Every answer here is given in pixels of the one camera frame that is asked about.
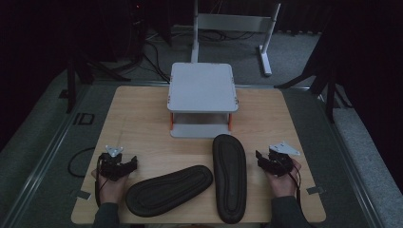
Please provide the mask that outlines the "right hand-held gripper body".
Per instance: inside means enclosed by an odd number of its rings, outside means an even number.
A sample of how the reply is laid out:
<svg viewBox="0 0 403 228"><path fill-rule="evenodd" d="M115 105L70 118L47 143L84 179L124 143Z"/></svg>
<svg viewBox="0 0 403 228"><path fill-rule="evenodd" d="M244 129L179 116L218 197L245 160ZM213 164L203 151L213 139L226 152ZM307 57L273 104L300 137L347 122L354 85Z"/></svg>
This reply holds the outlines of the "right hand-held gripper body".
<svg viewBox="0 0 403 228"><path fill-rule="evenodd" d="M287 142L272 144L269 146L266 171L272 175L283 176L293 170L291 157L299 155L300 152Z"/></svg>

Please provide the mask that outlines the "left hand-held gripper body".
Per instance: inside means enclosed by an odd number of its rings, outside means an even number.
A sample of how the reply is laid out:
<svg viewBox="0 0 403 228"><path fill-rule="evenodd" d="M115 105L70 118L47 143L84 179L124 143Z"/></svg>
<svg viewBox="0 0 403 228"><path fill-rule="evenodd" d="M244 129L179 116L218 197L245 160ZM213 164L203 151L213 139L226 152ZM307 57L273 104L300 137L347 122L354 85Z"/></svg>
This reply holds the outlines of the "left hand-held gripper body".
<svg viewBox="0 0 403 228"><path fill-rule="evenodd" d="M103 177L111 181L117 181L125 176L125 169L122 164L123 150L122 147L106 146L106 152L99 157L101 162L99 173Z"/></svg>

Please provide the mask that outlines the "black slipper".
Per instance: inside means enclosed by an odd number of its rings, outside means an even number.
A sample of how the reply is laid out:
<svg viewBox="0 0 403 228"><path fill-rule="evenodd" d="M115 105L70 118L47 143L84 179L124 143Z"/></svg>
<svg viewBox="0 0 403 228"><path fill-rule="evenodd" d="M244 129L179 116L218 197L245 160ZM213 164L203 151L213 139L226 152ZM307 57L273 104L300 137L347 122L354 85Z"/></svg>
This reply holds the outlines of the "black slipper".
<svg viewBox="0 0 403 228"><path fill-rule="evenodd" d="M156 217L195 198L212 182L213 174L206 166L194 165L135 183L127 190L125 203L136 216Z"/></svg>
<svg viewBox="0 0 403 228"><path fill-rule="evenodd" d="M241 221L246 209L247 168L242 144L231 135L221 134L213 141L216 204L221 220Z"/></svg>

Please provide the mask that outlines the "grey two-tier shoe rack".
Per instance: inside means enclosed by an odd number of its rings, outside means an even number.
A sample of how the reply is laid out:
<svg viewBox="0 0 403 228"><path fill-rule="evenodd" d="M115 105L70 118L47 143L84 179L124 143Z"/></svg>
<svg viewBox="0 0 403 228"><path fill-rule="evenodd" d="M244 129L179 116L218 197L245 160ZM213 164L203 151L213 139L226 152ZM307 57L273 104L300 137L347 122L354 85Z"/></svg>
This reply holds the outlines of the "grey two-tier shoe rack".
<svg viewBox="0 0 403 228"><path fill-rule="evenodd" d="M239 109L228 64L175 63L167 96L170 135L175 138L215 138L232 131Z"/></svg>

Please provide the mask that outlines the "person's right hand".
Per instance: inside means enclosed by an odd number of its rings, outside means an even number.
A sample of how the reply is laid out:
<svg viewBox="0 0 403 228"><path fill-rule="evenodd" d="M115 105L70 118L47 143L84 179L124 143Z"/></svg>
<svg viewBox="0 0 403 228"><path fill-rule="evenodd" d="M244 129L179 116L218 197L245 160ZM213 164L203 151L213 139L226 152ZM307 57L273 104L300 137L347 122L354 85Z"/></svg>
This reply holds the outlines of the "person's right hand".
<svg viewBox="0 0 403 228"><path fill-rule="evenodd" d="M274 198L294 197L296 195L298 181L297 174L301 165L296 160L292 160L292 162L294 168L287 175L279 177L270 173L265 173Z"/></svg>

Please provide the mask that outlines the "person's left hand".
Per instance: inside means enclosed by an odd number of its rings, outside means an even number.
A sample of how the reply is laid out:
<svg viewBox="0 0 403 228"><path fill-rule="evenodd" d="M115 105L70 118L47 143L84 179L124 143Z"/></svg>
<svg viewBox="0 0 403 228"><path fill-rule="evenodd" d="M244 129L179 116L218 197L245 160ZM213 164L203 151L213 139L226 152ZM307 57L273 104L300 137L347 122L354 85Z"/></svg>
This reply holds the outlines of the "person's left hand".
<svg viewBox="0 0 403 228"><path fill-rule="evenodd" d="M116 181L109 180L97 174L97 170L91 172L95 179L95 195L99 204L112 202L119 204L125 194L125 184L128 176L124 176Z"/></svg>

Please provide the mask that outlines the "black metal stand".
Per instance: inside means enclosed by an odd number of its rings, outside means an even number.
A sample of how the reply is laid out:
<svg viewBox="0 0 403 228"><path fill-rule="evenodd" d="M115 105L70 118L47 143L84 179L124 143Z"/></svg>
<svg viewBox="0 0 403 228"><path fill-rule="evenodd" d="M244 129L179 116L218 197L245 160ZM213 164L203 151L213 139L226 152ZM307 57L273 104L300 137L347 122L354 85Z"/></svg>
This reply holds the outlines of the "black metal stand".
<svg viewBox="0 0 403 228"><path fill-rule="evenodd" d="M70 113L73 110L77 101L76 76L79 76L79 79L85 85L91 85L94 82L94 76L92 75L89 66L101 70L116 81L129 82L129 79L117 74L100 62L95 61L80 49L73 48L67 61L67 90L65 93L67 97L67 113Z"/></svg>
<svg viewBox="0 0 403 228"><path fill-rule="evenodd" d="M326 92L325 113L328 120L333 124L335 122L333 109L335 97L338 96L344 105L350 106L342 97L336 88L337 67L341 62L342 48L336 44L336 38L333 35L323 32L317 41L302 73L296 78L280 85L276 88L286 89L315 76L316 78L309 87L313 95L320 95L324 89Z"/></svg>

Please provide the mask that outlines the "metal floor rail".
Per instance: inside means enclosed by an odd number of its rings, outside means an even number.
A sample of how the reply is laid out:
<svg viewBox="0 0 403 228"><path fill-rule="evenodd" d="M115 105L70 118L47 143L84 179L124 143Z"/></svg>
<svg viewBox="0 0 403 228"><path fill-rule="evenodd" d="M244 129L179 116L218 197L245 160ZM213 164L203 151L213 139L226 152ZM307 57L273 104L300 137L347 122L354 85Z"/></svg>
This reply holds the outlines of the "metal floor rail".
<svg viewBox="0 0 403 228"><path fill-rule="evenodd" d="M0 228L89 228L70 219L79 180L66 143L78 110L66 113L61 91L49 87L0 153Z"/></svg>

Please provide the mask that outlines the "white metal desk frame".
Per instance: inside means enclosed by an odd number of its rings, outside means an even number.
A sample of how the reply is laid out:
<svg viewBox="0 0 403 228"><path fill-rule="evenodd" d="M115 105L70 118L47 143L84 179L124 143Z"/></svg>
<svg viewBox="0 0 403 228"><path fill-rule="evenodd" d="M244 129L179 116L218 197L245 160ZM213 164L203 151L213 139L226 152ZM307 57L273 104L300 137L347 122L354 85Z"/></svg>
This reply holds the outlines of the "white metal desk frame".
<svg viewBox="0 0 403 228"><path fill-rule="evenodd" d="M259 59L262 64L263 74L272 75L269 61L268 47L278 19L281 3L275 3L269 16L248 16L230 14L199 13L199 0L194 0L193 12L193 45L191 51L191 63L199 61L199 30L214 29L228 31L260 32L265 33L265 39L259 46Z"/></svg>

